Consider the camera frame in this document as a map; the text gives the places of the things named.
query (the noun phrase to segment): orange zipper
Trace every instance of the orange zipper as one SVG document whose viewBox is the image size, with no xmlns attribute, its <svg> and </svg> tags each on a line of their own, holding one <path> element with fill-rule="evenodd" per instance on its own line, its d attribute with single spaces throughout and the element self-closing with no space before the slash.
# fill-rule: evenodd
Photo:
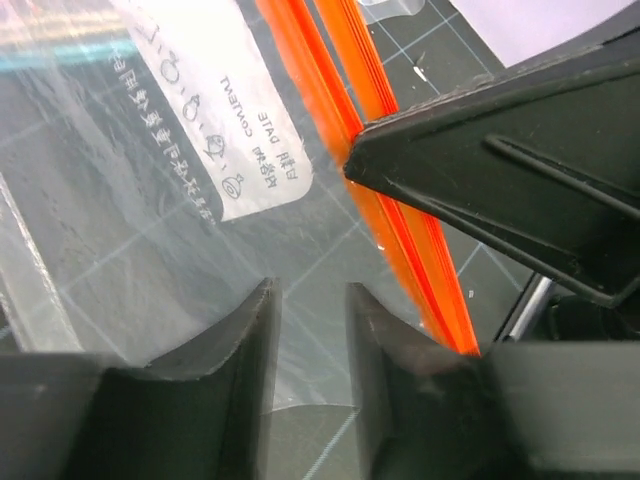
<svg viewBox="0 0 640 480">
<path fill-rule="evenodd" d="M 323 142 L 337 167 L 342 168 L 363 124 L 305 0 L 256 3 Z M 316 0 L 316 6 L 367 120 L 396 112 L 395 96 L 355 0 Z M 352 182 L 346 181 L 346 185 L 400 284 L 418 306 L 425 328 L 450 348 L 476 352 L 469 315 L 438 221 Z"/>
</svg>

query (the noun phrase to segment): clear plastic object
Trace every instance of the clear plastic object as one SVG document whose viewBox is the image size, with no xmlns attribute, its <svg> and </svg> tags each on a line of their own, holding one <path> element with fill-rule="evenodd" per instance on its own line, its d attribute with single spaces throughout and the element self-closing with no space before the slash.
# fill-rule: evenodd
<svg viewBox="0 0 640 480">
<path fill-rule="evenodd" d="M 416 15 L 424 8 L 425 0 L 358 0 L 367 24 L 385 18 Z"/>
<path fill-rule="evenodd" d="M 283 284 L 274 407 L 351 404 L 345 285 L 418 315 L 254 0 L 4 2 L 0 300 L 144 365 Z"/>
</svg>

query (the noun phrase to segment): white paper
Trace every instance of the white paper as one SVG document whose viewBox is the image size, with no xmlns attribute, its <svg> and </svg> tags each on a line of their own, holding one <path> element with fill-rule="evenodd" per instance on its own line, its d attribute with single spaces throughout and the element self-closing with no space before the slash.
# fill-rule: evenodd
<svg viewBox="0 0 640 480">
<path fill-rule="evenodd" d="M 223 221 L 309 191 L 311 161 L 234 0 L 114 4 L 216 186 Z M 165 143 L 174 171 L 198 202 L 188 165 Z"/>
<path fill-rule="evenodd" d="M 451 0 L 510 67 L 591 30 L 636 0 Z"/>
</svg>

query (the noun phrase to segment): orange zipper seal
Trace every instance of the orange zipper seal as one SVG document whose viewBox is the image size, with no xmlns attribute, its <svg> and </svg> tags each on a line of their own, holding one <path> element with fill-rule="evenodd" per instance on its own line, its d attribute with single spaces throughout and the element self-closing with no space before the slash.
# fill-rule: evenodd
<svg viewBox="0 0 640 480">
<path fill-rule="evenodd" d="M 347 73 L 354 91 L 362 101 L 367 118 L 378 118 L 397 111 L 395 97 L 377 52 L 373 48 L 373 43 L 364 28 L 357 7 L 349 2 L 352 7 L 356 8 L 354 12 L 353 9 L 345 8 L 346 5 L 338 3 L 329 5 L 333 2 L 327 2 L 324 8 L 321 8 L 323 5 L 319 5 L 319 11 L 323 18 L 326 18 L 329 13 L 347 19 L 346 23 L 342 22 L 339 25 L 339 29 L 346 28 L 348 33 L 342 37 L 343 40 L 347 39 L 348 41 L 338 41 L 336 47 L 342 62 L 345 67 L 348 67 Z M 335 159 L 337 167 L 341 169 L 348 158 L 353 139 L 362 131 L 363 124 L 308 7 L 304 0 L 256 0 L 256 4 L 271 27 L 285 68 L 312 115 L 320 137 Z M 353 28 L 354 25 L 360 25 L 362 28 Z M 334 28 L 328 29 L 335 41 L 339 37 L 335 35 L 335 25 Z M 344 48 L 345 45 L 353 45 L 354 41 L 360 46 L 366 47 L 369 44 L 369 47 Z M 380 65 L 377 70 L 371 68 L 371 65 L 376 65 L 376 63 Z M 421 212 L 352 182 L 346 181 L 346 186 L 359 207 L 361 215 L 374 233 L 378 245 L 384 250 L 400 284 L 418 306 L 425 326 L 435 339 L 460 352 L 477 350 L 475 337 L 473 337 L 473 341 L 469 341 L 468 338 L 465 339 L 461 335 L 459 325 L 454 323 L 453 329 L 451 329 L 448 322 L 442 321 L 450 309 L 441 311 L 430 283 L 434 279 L 431 278 L 432 275 L 427 275 L 427 271 L 431 273 L 430 270 L 433 269 L 425 270 L 423 268 L 423 262 L 430 257 L 425 255 L 424 246 L 413 241 L 418 226 L 424 235 L 437 234 L 440 228 L 437 221 L 435 221 L 437 226 L 435 230 L 428 228 L 433 225 L 422 221 Z M 420 223 L 415 222 L 416 218 L 421 220 Z M 444 243 L 444 248 L 445 260 L 448 259 L 453 269 L 451 258 L 446 250 L 446 243 Z M 443 253 L 442 248 L 438 251 L 440 254 Z M 451 287 L 450 282 L 447 282 L 446 275 L 439 277 L 443 277 L 438 279 L 439 281 L 444 281 L 445 285 Z M 455 272 L 454 280 L 461 299 L 462 294 L 455 278 Z"/>
</svg>

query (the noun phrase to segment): white label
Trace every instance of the white label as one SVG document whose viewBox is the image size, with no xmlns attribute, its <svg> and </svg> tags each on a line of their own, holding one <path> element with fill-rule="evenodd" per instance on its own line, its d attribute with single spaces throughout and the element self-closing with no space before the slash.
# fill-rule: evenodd
<svg viewBox="0 0 640 480">
<path fill-rule="evenodd" d="M 223 221 L 309 191 L 311 161 L 234 0 L 114 4 L 213 180 Z M 135 100 L 138 93 L 130 93 Z M 145 100 L 137 99 L 139 106 Z M 196 201 L 188 165 L 169 150 L 170 132 L 152 113 L 143 120 Z"/>
</svg>

